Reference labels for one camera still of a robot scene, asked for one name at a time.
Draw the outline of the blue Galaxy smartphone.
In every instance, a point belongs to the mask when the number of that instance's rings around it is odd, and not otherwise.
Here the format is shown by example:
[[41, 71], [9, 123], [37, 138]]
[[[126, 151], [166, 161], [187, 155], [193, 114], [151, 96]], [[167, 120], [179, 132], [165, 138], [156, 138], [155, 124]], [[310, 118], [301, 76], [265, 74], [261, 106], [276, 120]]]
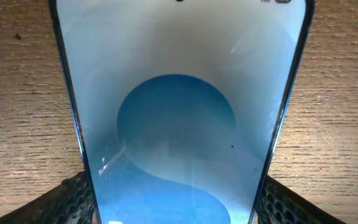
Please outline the blue Galaxy smartphone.
[[50, 0], [99, 223], [251, 223], [314, 1]]

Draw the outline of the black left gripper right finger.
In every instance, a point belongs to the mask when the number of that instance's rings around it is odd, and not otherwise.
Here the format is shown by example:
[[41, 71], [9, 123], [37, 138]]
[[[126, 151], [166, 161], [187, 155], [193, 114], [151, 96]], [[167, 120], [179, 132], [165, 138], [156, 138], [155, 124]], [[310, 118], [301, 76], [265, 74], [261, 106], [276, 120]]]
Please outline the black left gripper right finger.
[[267, 176], [256, 209], [258, 224], [346, 224]]

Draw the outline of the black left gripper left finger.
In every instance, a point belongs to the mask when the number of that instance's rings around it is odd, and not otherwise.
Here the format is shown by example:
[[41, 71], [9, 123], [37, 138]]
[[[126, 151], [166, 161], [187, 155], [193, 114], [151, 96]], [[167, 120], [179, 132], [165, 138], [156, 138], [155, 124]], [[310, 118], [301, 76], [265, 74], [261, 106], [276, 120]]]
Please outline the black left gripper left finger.
[[0, 224], [92, 224], [93, 196], [84, 171], [0, 217]]

